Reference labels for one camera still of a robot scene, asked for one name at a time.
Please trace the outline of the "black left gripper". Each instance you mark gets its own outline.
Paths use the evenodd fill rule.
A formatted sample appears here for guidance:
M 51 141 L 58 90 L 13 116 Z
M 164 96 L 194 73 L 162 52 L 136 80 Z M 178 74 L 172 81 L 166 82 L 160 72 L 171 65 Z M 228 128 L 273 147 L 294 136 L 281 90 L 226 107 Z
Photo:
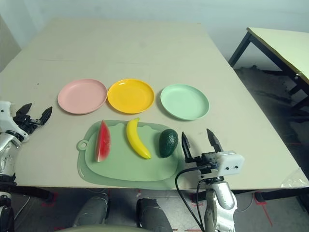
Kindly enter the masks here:
M 32 134 L 39 125 L 43 126 L 49 120 L 52 114 L 52 107 L 44 110 L 40 119 L 31 119 L 28 112 L 32 106 L 32 103 L 23 105 L 20 109 L 16 111 L 16 116 L 13 117 L 13 121 L 19 126 L 21 130 L 27 134 Z

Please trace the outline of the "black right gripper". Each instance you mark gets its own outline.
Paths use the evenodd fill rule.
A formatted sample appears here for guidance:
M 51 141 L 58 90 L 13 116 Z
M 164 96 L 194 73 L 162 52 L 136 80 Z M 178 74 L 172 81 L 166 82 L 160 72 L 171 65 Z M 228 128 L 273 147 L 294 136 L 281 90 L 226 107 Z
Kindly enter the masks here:
M 190 153 L 190 144 L 184 132 L 182 132 L 182 148 L 185 156 L 186 163 L 195 163 L 197 167 L 206 166 L 206 168 L 200 169 L 201 174 L 210 174 L 211 169 L 218 169 L 217 153 L 222 152 L 223 149 L 217 137 L 214 133 L 206 129 L 207 136 L 210 142 L 210 145 L 214 148 L 215 152 L 202 153 L 200 156 L 192 157 Z

